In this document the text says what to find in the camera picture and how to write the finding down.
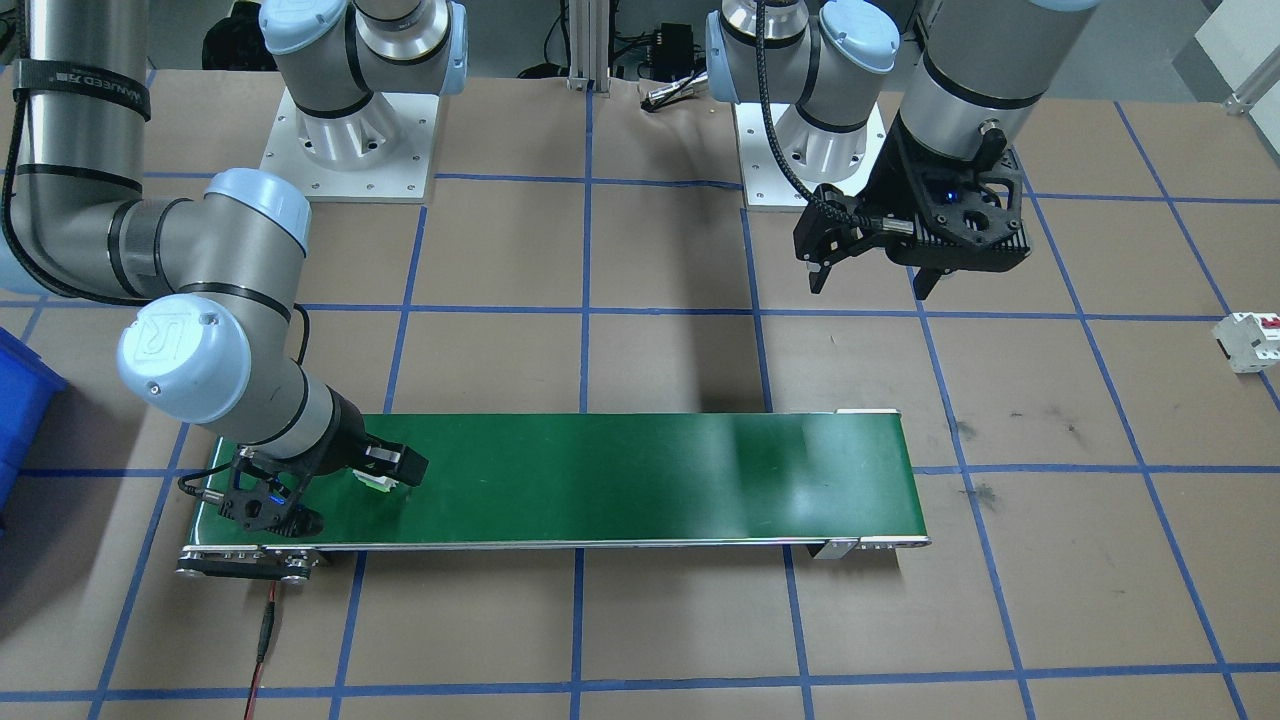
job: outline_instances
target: gray floor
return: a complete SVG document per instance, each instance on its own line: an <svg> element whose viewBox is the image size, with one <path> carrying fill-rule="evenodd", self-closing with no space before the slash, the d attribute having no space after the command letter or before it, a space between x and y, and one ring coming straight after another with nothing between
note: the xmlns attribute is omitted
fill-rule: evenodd
<svg viewBox="0 0 1280 720"><path fill-rule="evenodd" d="M462 0L471 19L471 72L515 77L543 61L543 40L557 15L557 0ZM157 68L200 69L205 31L225 14L229 0L151 0L151 61ZM718 0L623 0L618 29L639 33L662 22L694 26L701 33ZM1106 0L1050 88L1053 97L1190 102L1192 92L1172 59L1208 18L1201 0ZM554 33L550 59L563 61ZM886 88L901 91L916 61L908 45ZM634 79L631 56L627 78Z"/></svg>

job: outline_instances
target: white wall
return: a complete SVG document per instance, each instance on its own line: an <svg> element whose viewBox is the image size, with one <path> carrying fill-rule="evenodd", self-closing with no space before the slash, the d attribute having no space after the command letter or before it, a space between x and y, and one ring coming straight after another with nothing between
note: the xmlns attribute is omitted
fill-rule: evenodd
<svg viewBox="0 0 1280 720"><path fill-rule="evenodd" d="M1280 46L1280 1L1224 0L1196 40L1222 79L1236 87ZM1252 115L1271 146L1280 150L1280 85L1253 106Z"/></svg>

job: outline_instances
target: white electrical breaker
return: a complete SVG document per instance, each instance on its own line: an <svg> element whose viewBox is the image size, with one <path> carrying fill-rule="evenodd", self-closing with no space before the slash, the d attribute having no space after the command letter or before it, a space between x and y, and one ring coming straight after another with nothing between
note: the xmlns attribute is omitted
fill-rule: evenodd
<svg viewBox="0 0 1280 720"><path fill-rule="evenodd" d="M1213 325L1213 337L1236 373L1261 373L1280 363L1280 315L1233 313Z"/></svg>

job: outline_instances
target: black braided cable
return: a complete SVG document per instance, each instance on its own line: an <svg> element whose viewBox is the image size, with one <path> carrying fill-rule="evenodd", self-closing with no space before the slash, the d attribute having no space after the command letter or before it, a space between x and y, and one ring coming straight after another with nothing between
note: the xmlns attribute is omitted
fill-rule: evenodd
<svg viewBox="0 0 1280 720"><path fill-rule="evenodd" d="M818 208L818 211L828 219L855 228L870 229L872 222L864 215L849 213L844 208L827 202L814 195L808 187L805 187L804 182L796 177L795 170L791 169L791 164L787 163L786 158L782 155L782 146L778 143L778 135L773 128L773 109L769 108L769 77L764 58L767 6L768 3L765 3L765 0L756 0L755 3L755 77L760 91L760 114L764 119L764 136L769 140L769 150L773 152L773 160L778 164L778 169L782 170L782 176L787 178L791 187L794 187L796 192L805 199L805 202Z"/></svg>

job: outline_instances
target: floor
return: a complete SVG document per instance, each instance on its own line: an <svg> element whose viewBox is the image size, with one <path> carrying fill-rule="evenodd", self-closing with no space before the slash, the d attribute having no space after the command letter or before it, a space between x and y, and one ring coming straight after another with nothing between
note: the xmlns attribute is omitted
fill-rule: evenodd
<svg viewBox="0 0 1280 720"><path fill-rule="evenodd" d="M152 90L147 192L198 197L256 167L282 85ZM372 413L895 406L934 544L342 557L284 591L260 719L1280 716L1280 398L1210 336L1280 306L1249 126L1046 100L1036 254L922 305L883 256L809 295L795 217L742 209L728 108L643 90L476 79L429 211L317 206L308 369ZM3 717L243 705L265 587L173 574L172 479L212 438L119 386L129 316L0 297L73 384L5 510Z"/></svg>

